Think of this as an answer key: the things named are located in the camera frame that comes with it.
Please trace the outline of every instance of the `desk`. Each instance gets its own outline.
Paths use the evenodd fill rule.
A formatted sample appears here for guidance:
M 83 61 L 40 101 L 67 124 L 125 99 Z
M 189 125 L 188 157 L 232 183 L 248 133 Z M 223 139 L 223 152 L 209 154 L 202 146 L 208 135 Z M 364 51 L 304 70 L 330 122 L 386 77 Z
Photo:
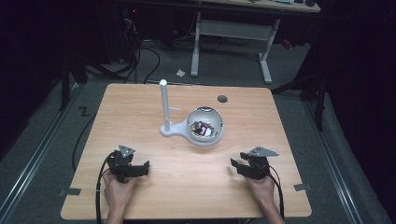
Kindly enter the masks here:
M 238 218 L 262 217 L 248 185 L 230 164 L 242 161 L 240 152 L 256 146 L 278 152 L 268 158 L 282 184 L 285 216 L 307 217 L 311 207 L 301 184 L 271 92 L 264 88 L 168 86 L 170 118 L 181 122 L 198 106 L 216 108 L 223 117 L 224 135 L 212 147 L 198 147 L 180 136 L 163 137 L 159 85 L 110 84 L 71 184 L 81 189 L 68 195 L 62 209 L 65 219 L 95 219 L 95 187 L 100 167 L 118 145 L 136 150 L 133 164 L 150 161 L 148 176 L 139 177 L 125 217 Z M 218 96 L 228 97 L 227 103 Z M 101 188 L 102 216 L 108 206 Z
M 240 7 L 271 8 L 277 10 L 290 10 L 298 12 L 320 12 L 320 8 L 317 4 L 315 4 L 313 7 L 308 7 L 306 4 L 289 5 L 273 1 L 257 1 L 255 3 L 252 3 L 247 0 L 202 0 L 200 1 L 200 3 L 201 2 L 233 5 Z M 272 26 L 252 25 L 227 21 L 201 20 L 201 13 L 198 12 L 195 26 L 195 44 L 191 62 L 191 76 L 198 76 L 200 36 L 217 35 L 265 41 L 266 44 L 263 48 L 263 52 L 259 54 L 259 62 L 262 67 L 264 82 L 266 84 L 271 84 L 272 78 L 268 69 L 267 57 L 274 42 L 279 23 L 280 19 L 276 19 Z

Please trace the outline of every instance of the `white pole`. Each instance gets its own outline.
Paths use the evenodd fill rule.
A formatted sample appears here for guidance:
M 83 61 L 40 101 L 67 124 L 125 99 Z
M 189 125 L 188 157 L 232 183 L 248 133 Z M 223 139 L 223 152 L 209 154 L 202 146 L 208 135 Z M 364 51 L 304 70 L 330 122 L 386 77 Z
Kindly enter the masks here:
M 171 120 L 169 119 L 168 89 L 166 80 L 162 79 L 160 85 L 161 94 L 163 96 L 163 119 L 165 121 L 165 130 L 169 132 L 171 130 Z

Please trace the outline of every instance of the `hand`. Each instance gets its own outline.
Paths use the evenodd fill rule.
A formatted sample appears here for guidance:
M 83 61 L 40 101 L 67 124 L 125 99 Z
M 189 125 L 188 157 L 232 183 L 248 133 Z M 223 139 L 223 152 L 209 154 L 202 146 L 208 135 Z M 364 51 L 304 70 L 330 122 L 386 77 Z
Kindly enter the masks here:
M 262 209 L 267 222 L 269 224 L 285 223 L 275 206 L 274 180 L 269 175 L 260 180 L 248 177 L 245 177 L 245 179 L 250 185 L 251 192 Z
M 107 224 L 122 223 L 125 208 L 132 197 L 137 178 L 134 177 L 127 183 L 121 183 L 117 180 L 116 176 L 107 170 L 103 173 L 103 179 L 106 184 L 105 196 L 110 208 L 107 216 Z

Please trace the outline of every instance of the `gray carpet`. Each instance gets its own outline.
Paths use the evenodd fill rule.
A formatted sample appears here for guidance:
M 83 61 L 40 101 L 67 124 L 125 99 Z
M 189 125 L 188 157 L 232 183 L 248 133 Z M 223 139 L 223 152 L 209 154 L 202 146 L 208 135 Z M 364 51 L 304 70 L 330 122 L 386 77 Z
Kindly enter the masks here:
M 309 50 L 309 46 L 284 49 L 274 45 L 268 58 L 268 64 L 273 76 L 271 86 L 263 83 L 261 68 L 257 59 L 257 48 L 262 43 L 254 42 L 243 47 L 227 43 L 217 49 L 214 42 L 203 44 L 201 51 L 200 74 L 190 77 L 191 46 L 175 45 L 170 48 L 161 43 L 154 48 L 160 55 L 160 65 L 148 79 L 149 82 L 166 78 L 169 82 L 276 88 L 292 81 Z M 141 50 L 140 63 L 137 66 L 137 79 L 141 83 L 146 75 L 155 67 L 157 56 L 146 49 Z M 123 65 L 107 65 L 117 70 Z M 178 77 L 178 69 L 185 71 L 184 77 Z M 63 220 L 60 212 L 64 203 L 64 196 L 60 196 L 61 189 L 68 188 L 73 178 L 72 156 L 73 149 L 79 135 L 97 111 L 108 83 L 116 82 L 105 77 L 90 76 L 85 86 L 76 88 L 73 93 L 75 101 L 64 115 L 63 122 L 53 135 L 48 152 L 36 170 L 33 179 L 27 186 L 19 202 L 11 209 L 8 223 L 95 223 L 89 221 Z M 134 83 L 134 75 L 128 82 Z M 305 184 L 312 189 L 307 192 L 312 206 L 310 217 L 286 218 L 287 223 L 352 223 L 345 207 L 340 200 L 334 185 L 329 167 L 322 152 L 322 142 L 318 138 L 316 127 L 307 113 L 307 103 L 302 103 L 296 91 L 287 91 L 275 95 L 276 106 L 282 123 L 290 141 L 291 150 L 297 162 L 300 174 Z M 61 89 L 57 85 L 48 99 L 37 109 L 30 119 L 29 125 L 21 135 L 19 141 L 8 155 L 0 162 L 2 171 L 2 185 L 0 199 L 4 202 L 18 180 L 24 167 L 35 153 L 46 130 L 58 115 Z M 83 116 L 82 107 L 86 107 Z M 326 141 L 332 149 L 346 184 L 350 187 L 351 195 L 359 209 L 361 223 L 390 223 L 382 206 L 376 200 L 370 184 L 356 162 L 348 147 L 342 130 L 332 111 L 330 100 L 327 98 L 326 110 L 323 117 L 323 127 Z M 89 128 L 83 133 L 77 147 L 75 161 L 78 162 Z M 264 223 L 256 219 L 253 223 Z

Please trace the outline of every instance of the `metal leg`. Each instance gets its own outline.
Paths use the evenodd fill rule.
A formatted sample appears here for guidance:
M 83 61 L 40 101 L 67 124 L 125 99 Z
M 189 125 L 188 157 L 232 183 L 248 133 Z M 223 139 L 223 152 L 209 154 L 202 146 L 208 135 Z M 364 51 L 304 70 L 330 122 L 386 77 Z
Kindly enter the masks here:
M 201 33 L 201 12 L 197 12 L 197 22 L 195 28 L 195 45 L 194 45 L 194 52 L 192 53 L 192 62 L 191 62 L 192 77 L 198 77 L 200 33 Z
M 264 51 L 264 53 L 259 54 L 260 65 L 262 66 L 262 75 L 264 76 L 264 82 L 266 84 L 272 83 L 271 74 L 270 74 L 270 71 L 268 70 L 267 57 L 268 57 L 268 53 L 270 52 L 271 46 L 274 42 L 274 38 L 275 38 L 277 27 L 279 26 L 279 23 L 280 23 L 280 19 L 276 19 L 274 22 L 274 26 L 272 27 L 270 36 L 268 37 L 267 46 L 265 48 L 265 51 Z

